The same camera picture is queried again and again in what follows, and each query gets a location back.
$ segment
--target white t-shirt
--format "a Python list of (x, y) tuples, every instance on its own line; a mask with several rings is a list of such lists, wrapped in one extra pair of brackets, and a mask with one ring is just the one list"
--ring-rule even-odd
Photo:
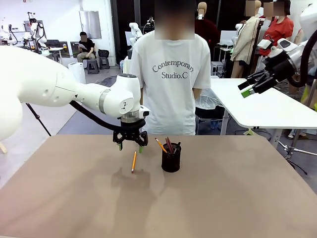
[(143, 105), (151, 110), (143, 130), (149, 134), (195, 135), (193, 88), (211, 86), (207, 42), (156, 40), (152, 31), (135, 44), (130, 73), (143, 88)]

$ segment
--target beige coat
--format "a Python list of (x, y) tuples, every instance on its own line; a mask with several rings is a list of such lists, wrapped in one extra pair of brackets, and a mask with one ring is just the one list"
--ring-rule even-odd
[(231, 60), (243, 60), (250, 64), (251, 54), (253, 50), (254, 41), (257, 34), (257, 27), (259, 15), (251, 17), (245, 26), (243, 26), (239, 38), (234, 46)]

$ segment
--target person in black shirt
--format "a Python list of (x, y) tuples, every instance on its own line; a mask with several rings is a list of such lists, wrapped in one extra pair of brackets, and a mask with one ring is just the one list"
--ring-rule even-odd
[(86, 47), (86, 49), (83, 49), (82, 47), (80, 47), (80, 45), (78, 46), (78, 50), (79, 50), (79, 54), (77, 56), (77, 60), (78, 62), (83, 62), (83, 60), (94, 60), (95, 59), (95, 55), (94, 53), (94, 47), (95, 44), (93, 43), (92, 40), (87, 38), (87, 33), (86, 32), (81, 32), (80, 33), (80, 42), (81, 45), (83, 45), (84, 47)]

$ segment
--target brown table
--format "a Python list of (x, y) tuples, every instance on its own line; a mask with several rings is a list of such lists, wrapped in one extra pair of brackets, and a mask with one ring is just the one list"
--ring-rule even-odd
[(153, 137), (48, 139), (0, 190), (0, 236), (316, 238), (317, 197), (260, 136), (171, 137), (181, 169), (162, 171)]

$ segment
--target yellow pencil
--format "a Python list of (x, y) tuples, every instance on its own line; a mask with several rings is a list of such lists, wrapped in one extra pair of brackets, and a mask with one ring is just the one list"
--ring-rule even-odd
[(167, 153), (167, 151), (164, 149), (164, 146), (159, 142), (159, 140), (157, 138), (155, 138), (155, 140), (158, 142), (158, 144), (160, 145), (160, 147), (162, 148), (162, 150)]
[(137, 161), (137, 152), (134, 152), (133, 164), (131, 172), (134, 173), (135, 162)]

